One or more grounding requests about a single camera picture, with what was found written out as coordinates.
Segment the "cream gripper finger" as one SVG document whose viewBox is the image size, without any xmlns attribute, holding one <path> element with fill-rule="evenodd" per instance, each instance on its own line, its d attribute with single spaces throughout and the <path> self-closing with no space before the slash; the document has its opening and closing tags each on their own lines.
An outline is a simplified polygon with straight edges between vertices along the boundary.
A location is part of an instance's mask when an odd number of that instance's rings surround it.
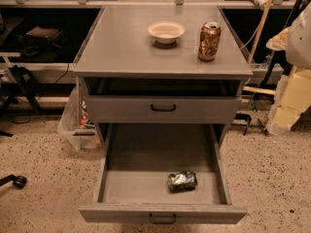
<svg viewBox="0 0 311 233">
<path fill-rule="evenodd" d="M 273 135 L 290 131 L 300 116 L 311 107 L 311 70 L 298 69 L 278 83 L 274 104 L 265 130 Z"/>
</svg>

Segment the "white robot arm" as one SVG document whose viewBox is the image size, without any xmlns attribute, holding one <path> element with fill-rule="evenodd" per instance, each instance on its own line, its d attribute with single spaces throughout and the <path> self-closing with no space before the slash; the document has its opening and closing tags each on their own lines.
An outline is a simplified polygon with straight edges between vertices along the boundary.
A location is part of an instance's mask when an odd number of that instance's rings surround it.
<svg viewBox="0 0 311 233">
<path fill-rule="evenodd" d="M 311 4 L 266 46 L 284 50 L 287 62 L 293 65 L 277 84 L 265 126 L 270 134 L 279 135 L 289 131 L 311 107 Z"/>
</svg>

